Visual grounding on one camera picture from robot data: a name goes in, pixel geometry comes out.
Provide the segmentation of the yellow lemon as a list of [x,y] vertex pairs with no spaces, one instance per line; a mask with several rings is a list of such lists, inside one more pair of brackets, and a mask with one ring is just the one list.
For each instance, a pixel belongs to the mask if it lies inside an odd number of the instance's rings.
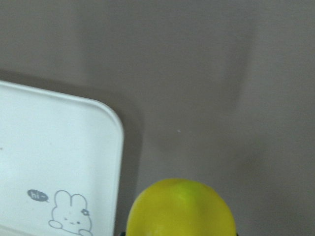
[[127,236],[235,236],[236,223],[223,198],[193,180],[158,181],[135,199]]

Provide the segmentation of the white rabbit tray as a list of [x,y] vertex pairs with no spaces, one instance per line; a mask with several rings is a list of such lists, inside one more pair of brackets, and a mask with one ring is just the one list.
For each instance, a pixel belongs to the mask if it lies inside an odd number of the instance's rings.
[[105,104],[1,81],[1,235],[113,235],[123,142]]

